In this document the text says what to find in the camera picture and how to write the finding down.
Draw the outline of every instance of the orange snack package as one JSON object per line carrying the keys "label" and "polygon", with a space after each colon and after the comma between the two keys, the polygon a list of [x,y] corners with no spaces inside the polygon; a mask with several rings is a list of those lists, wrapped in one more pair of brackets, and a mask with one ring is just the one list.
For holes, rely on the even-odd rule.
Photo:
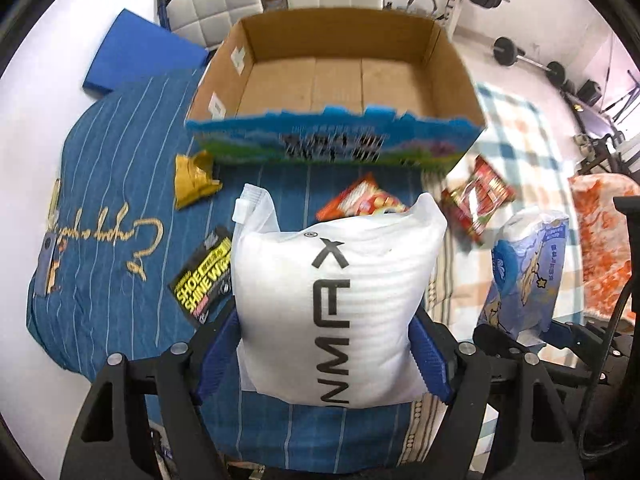
{"label": "orange snack package", "polygon": [[372,173],[356,180],[340,195],[335,197],[316,213],[320,222],[347,216],[371,215],[378,213],[402,213],[407,206],[395,196],[378,187]]}

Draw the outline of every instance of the blue bedspread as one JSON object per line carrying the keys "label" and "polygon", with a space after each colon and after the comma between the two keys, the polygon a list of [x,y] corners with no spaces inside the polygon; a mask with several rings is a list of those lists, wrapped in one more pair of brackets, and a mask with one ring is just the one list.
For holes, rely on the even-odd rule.
{"label": "blue bedspread", "polygon": [[[67,137],[54,253],[60,266],[51,294],[30,294],[27,325],[60,366],[89,380],[112,352],[146,358],[191,338],[193,327],[166,284],[216,224],[233,227],[246,182],[269,190],[281,229],[293,231],[314,224],[315,212],[369,169],[221,166],[219,193],[175,211],[175,155],[198,150],[183,121],[201,75],[174,72],[112,92]],[[375,168],[374,174],[406,204],[422,190],[417,170]],[[410,404],[293,406],[240,392],[236,362],[202,415],[220,451],[281,468],[344,473],[392,466],[411,444],[405,442]],[[159,422],[156,403],[150,416]]]}

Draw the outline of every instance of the cardboard box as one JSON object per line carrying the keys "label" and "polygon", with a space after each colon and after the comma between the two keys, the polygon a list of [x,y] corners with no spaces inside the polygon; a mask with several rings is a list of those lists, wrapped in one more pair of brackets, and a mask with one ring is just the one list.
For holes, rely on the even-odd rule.
{"label": "cardboard box", "polygon": [[449,171],[485,128],[455,48],[394,10],[296,9],[243,18],[185,120],[223,162],[360,162]]}

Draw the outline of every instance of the blue gripper pad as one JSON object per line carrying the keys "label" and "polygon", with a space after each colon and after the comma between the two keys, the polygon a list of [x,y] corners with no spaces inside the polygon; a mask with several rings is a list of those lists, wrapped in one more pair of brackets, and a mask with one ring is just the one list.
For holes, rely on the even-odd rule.
{"label": "blue gripper pad", "polygon": [[218,336],[207,349],[202,360],[200,381],[196,390],[200,399],[206,399],[218,390],[226,366],[231,358],[236,356],[239,342],[240,320],[238,319],[238,311],[234,308],[220,327]]}
{"label": "blue gripper pad", "polygon": [[447,380],[447,365],[435,342],[416,316],[409,323],[409,343],[424,384],[442,402],[448,402],[452,390]]}

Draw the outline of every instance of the dumbbell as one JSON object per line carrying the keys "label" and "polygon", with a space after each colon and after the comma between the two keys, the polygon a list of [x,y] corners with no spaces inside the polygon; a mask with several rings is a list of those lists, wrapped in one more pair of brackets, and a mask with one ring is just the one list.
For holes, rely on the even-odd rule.
{"label": "dumbbell", "polygon": [[566,70],[557,61],[552,61],[547,66],[525,57],[524,50],[518,48],[513,41],[509,38],[498,38],[494,43],[494,58],[503,66],[511,66],[516,61],[526,61],[533,66],[544,70],[546,72],[546,78],[556,88],[560,88],[566,81]]}

